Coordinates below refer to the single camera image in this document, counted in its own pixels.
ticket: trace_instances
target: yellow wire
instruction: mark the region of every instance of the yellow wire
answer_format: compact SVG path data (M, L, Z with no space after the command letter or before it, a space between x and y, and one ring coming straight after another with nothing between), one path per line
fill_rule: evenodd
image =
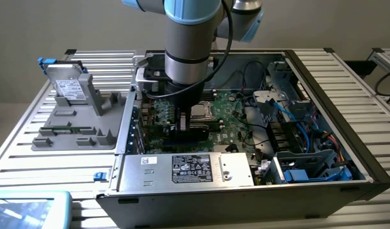
M332 135L330 135L328 137L330 137L331 139L334 139L334 141L336 142L336 139L335 139L335 137L334 137ZM339 152L338 152L338 153L339 153L339 155L340 155L340 159L342 159L342 161L344 161L344 157L343 157L342 151L340 151L340 148L339 148Z

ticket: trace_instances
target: capacitor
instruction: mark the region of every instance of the capacitor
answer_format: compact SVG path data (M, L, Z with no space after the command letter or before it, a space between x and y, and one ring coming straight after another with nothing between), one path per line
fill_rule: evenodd
M234 96L228 96L228 101L235 102L236 98Z
M239 138L239 141L242 141L242 140L243 140L243 134L242 134L242 132L240 132L240 131L238 132L238 138Z

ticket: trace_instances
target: white wall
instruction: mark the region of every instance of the white wall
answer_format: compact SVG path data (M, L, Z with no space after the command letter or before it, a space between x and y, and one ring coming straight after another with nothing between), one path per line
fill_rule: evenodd
M390 0L264 0L251 44L235 48L332 47L346 59L390 47ZM163 49L164 16L121 0L0 0L0 102L31 102L44 81L36 59L67 49Z

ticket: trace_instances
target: blue clip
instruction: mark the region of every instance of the blue clip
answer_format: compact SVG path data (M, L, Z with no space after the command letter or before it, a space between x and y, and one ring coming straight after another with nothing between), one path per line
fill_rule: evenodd
M57 63L57 60L56 59L45 59L44 64L53 64L53 63Z
M95 173L93 181L107 181L107 173L103 172Z
M283 173L284 180L292 182L308 182L310 178L304 169L286 170Z
M41 70L43 70L43 73L47 75L47 74L48 74L48 73L47 73L47 70L45 70L44 67L43 67L43 57L37 58L37 64L40 65L40 68L41 68Z

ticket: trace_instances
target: warning label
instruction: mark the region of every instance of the warning label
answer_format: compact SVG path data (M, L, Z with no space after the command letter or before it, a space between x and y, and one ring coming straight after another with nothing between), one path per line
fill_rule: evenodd
M212 182L209 155L172 156L172 181L176 184Z
M85 96L77 80L56 80L63 96L68 100L84 100Z

